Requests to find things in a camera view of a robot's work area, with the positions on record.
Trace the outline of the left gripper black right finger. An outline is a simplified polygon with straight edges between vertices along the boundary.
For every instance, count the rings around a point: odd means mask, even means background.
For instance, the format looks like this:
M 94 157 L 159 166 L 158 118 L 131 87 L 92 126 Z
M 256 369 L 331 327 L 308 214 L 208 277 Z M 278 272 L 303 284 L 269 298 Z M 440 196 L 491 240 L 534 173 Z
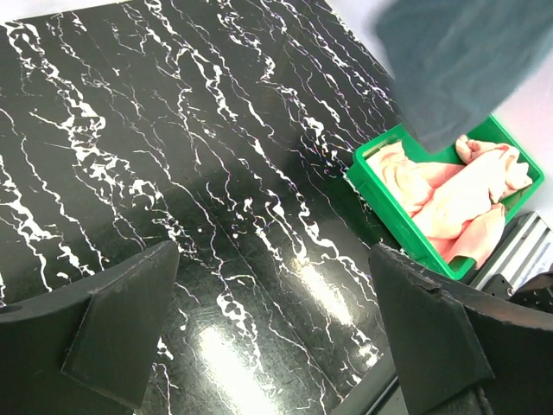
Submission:
M 552 315 L 436 274 L 383 244 L 373 285 L 410 414 L 550 414 Z

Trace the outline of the blue-grey t-shirt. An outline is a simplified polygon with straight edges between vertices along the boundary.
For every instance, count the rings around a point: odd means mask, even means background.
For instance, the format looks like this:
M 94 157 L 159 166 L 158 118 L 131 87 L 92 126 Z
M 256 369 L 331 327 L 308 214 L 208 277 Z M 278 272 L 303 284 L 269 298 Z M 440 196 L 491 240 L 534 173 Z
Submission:
M 403 123 L 428 152 L 480 125 L 552 49 L 550 1 L 395 1 L 375 32 Z

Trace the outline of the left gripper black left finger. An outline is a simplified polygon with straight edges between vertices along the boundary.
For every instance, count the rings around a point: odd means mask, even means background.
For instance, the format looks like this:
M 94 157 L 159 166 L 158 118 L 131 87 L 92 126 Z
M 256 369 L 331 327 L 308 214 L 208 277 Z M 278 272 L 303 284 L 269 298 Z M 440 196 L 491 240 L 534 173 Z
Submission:
M 180 254 L 165 241 L 1 309 L 3 414 L 132 414 L 149 381 Z

